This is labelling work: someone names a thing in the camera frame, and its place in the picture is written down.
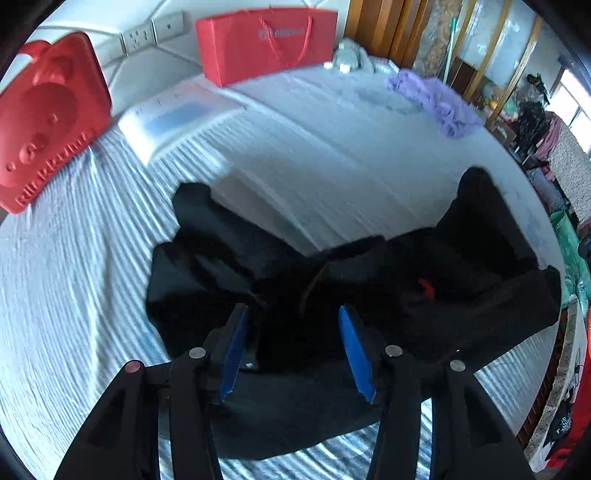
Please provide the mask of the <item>black t-shirt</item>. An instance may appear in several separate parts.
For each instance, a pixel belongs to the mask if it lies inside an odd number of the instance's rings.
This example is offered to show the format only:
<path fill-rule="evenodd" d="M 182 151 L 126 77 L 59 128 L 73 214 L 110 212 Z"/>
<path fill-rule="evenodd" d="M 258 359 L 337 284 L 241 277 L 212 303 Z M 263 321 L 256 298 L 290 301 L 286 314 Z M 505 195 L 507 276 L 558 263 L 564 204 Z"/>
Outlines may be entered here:
<path fill-rule="evenodd" d="M 558 318 L 561 276 L 540 265 L 488 172 L 473 167 L 433 227 L 305 255 L 184 183 L 176 235 L 152 254 L 145 308 L 176 358 L 247 308 L 245 353 L 213 408 L 224 459 L 293 453 L 374 424 L 342 343 L 343 314 L 425 362 L 479 369 Z"/>

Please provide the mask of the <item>clear plastic document pouch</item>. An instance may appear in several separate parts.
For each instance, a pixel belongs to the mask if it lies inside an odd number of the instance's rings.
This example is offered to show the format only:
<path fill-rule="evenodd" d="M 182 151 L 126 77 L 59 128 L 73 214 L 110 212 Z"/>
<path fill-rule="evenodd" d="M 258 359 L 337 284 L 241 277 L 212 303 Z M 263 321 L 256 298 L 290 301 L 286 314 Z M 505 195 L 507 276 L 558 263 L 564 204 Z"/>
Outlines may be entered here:
<path fill-rule="evenodd" d="M 242 103 L 190 80 L 130 107 L 118 127 L 136 157 L 148 165 L 181 140 L 243 110 Z"/>

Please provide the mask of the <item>purple garment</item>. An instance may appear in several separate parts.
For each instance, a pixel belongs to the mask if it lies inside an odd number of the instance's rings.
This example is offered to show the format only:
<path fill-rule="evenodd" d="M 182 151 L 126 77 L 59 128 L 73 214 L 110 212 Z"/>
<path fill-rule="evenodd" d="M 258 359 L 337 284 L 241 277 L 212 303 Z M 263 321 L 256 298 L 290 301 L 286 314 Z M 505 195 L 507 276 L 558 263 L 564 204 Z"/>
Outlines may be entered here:
<path fill-rule="evenodd" d="M 450 138 L 464 138 L 484 126 L 476 110 L 447 84 L 401 69 L 386 80 L 388 89 L 419 105 Z"/>

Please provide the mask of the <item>red bear suitcase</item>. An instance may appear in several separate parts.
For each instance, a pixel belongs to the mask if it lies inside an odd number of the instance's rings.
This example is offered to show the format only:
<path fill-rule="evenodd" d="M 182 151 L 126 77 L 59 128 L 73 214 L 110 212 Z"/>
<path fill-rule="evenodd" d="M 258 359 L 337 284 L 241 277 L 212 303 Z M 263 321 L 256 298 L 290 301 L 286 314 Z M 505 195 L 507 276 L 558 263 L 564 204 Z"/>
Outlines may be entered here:
<path fill-rule="evenodd" d="M 111 97 L 89 37 L 74 31 L 19 50 L 29 64 L 1 93 L 1 207 L 23 212 L 104 130 Z"/>

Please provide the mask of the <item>grey plush toy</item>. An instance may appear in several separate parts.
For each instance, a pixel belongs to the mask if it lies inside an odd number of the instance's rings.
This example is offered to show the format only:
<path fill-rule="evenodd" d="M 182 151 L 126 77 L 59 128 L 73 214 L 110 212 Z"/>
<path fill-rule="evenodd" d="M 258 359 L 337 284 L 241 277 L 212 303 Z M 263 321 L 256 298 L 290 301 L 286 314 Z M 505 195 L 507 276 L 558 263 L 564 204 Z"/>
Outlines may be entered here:
<path fill-rule="evenodd" d="M 339 41 L 332 59 L 324 63 L 328 70 L 338 70 L 342 74 L 365 72 L 368 74 L 397 74 L 400 68 L 392 60 L 370 56 L 366 49 L 349 38 Z"/>

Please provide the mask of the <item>red paper gift bag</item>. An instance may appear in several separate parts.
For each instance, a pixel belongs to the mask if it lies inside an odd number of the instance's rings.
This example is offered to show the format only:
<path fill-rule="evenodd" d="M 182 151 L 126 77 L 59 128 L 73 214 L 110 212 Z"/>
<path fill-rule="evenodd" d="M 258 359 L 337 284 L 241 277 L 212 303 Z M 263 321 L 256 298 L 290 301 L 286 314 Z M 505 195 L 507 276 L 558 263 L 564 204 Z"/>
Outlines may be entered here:
<path fill-rule="evenodd" d="M 195 22 L 207 80 L 218 87 L 332 59 L 338 12 L 307 7 L 242 9 Z"/>

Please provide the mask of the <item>white wall socket panel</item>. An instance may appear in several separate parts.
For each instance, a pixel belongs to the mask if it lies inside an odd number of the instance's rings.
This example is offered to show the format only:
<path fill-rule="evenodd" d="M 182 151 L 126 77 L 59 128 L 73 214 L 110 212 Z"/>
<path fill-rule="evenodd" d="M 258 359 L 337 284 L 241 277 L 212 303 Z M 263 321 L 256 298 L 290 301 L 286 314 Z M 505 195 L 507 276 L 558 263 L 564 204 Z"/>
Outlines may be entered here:
<path fill-rule="evenodd" d="M 99 64 L 104 67 L 118 60 L 134 55 L 146 48 L 183 35 L 185 15 L 178 11 L 155 19 L 119 34 L 112 40 L 105 41 L 95 48 Z"/>

